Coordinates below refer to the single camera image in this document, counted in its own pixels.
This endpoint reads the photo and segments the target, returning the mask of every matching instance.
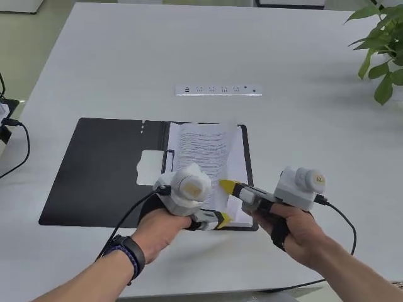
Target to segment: white device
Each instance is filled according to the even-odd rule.
[[[317,193],[323,193],[326,179],[318,170],[286,167],[281,173],[273,196],[283,203],[310,211]]]
[[[159,197],[168,211],[176,216],[194,215],[212,190],[210,178],[195,163],[177,172],[164,173],[154,184],[154,189],[163,185],[171,186],[171,195]]]

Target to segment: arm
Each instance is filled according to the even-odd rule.
[[[140,246],[147,264],[151,263],[179,233],[190,225],[188,217],[177,217],[165,209],[145,216],[132,239]],[[112,302],[129,283],[134,274],[129,258],[115,250],[82,271],[69,282],[37,298],[34,302]]]
[[[290,234],[284,242],[286,252],[321,274],[344,302],[403,301],[401,290],[326,236],[310,214],[282,204],[274,204],[271,213],[287,221]],[[262,216],[252,215],[271,233],[271,223]]]

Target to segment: cable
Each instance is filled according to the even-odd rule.
[[[4,79],[3,76],[1,75],[1,72],[0,72],[0,82],[1,82],[0,98],[4,99],[4,94],[6,93],[6,85],[4,83]]]
[[[352,231],[353,231],[353,246],[351,248],[351,255],[354,255],[355,253],[355,249],[357,246],[357,231],[354,227],[354,225],[352,224],[352,222],[347,218],[346,215],[343,214],[342,211],[340,211],[339,209],[337,209],[333,204],[331,204],[330,202],[327,201],[327,198],[324,197],[323,195],[316,195],[315,203],[319,203],[323,206],[330,206],[334,211],[336,211],[341,217],[343,217],[343,219],[346,221],[346,223],[351,227]],[[320,279],[320,280],[316,280],[316,281],[312,281],[312,282],[307,282],[307,283],[302,283],[302,284],[298,284],[298,285],[293,285],[293,286],[288,286],[286,288],[273,288],[273,289],[268,289],[265,291],[262,291],[263,293],[278,293],[280,291],[288,291],[289,289],[295,289],[295,288],[302,288],[304,286],[309,286],[309,285],[313,285],[313,284],[317,284],[317,283],[321,283],[326,281],[325,279]]]
[[[147,194],[146,196],[144,196],[142,199],[140,199],[138,202],[136,202],[127,212],[126,214],[122,217],[122,219],[118,222],[117,226],[113,229],[112,234],[109,236],[109,238],[107,239],[105,245],[103,246],[101,252],[99,253],[99,255],[97,256],[97,258],[95,260],[98,260],[99,258],[101,258],[101,256],[103,255],[103,253],[105,252],[105,249],[107,248],[107,246],[109,245],[109,243],[112,241],[113,237],[116,235],[116,232],[118,231],[118,229],[120,228],[120,226],[122,225],[122,223],[126,220],[126,218],[131,214],[131,212],[138,207],[143,201],[146,201],[147,199],[149,199],[152,195],[154,195],[157,192],[157,190],[154,190],[153,192]]]
[[[112,241],[113,237],[116,235],[116,232],[118,231],[118,229],[120,228],[120,226],[122,225],[122,223],[126,220],[126,218],[131,214],[131,212],[138,207],[142,202],[146,201],[147,199],[149,199],[151,196],[153,196],[154,194],[160,194],[160,195],[170,195],[171,194],[171,186],[159,186],[157,189],[153,190],[153,192],[147,194],[146,196],[144,196],[142,199],[140,199],[138,202],[136,202],[127,212],[126,214],[124,214],[124,216],[122,217],[122,219],[118,222],[117,226],[115,227],[115,229],[113,230],[112,234],[109,236],[108,240],[106,241],[105,245],[103,246],[101,252],[99,253],[99,255],[97,256],[97,258],[95,259],[95,261],[97,261],[105,252],[105,249],[107,248],[107,246],[109,245],[109,243]]]
[[[9,170],[6,173],[0,175],[0,179],[2,179],[4,176],[12,173],[13,171],[15,171],[16,169],[21,167],[23,164],[25,164],[25,162],[28,160],[28,158],[29,158],[29,156],[31,154],[30,134],[28,133],[28,129],[26,128],[26,126],[24,124],[22,124],[22,122],[17,121],[17,120],[13,120],[11,118],[3,120],[3,124],[6,125],[6,126],[21,126],[21,127],[24,128],[25,135],[26,135],[27,149],[28,150],[26,151],[26,156],[25,156],[24,160],[20,164],[18,164],[15,167],[13,167],[11,170]]]

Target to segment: clipboard clip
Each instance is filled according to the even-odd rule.
[[[168,149],[168,150],[164,151],[164,157],[162,158],[162,167],[161,167],[162,173],[173,172],[174,158],[175,158],[175,150]],[[167,164],[170,164],[169,171],[166,170]]]

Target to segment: potted plant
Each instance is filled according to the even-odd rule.
[[[347,21],[375,15],[380,19],[376,27],[367,37],[349,46],[359,44],[354,50],[368,49],[358,76],[364,79],[369,69],[370,79],[382,79],[374,97],[378,103],[384,105],[392,97],[394,86],[403,86],[403,4],[387,8],[378,8],[372,4],[353,13]],[[373,55],[383,55],[385,62],[370,69]]]

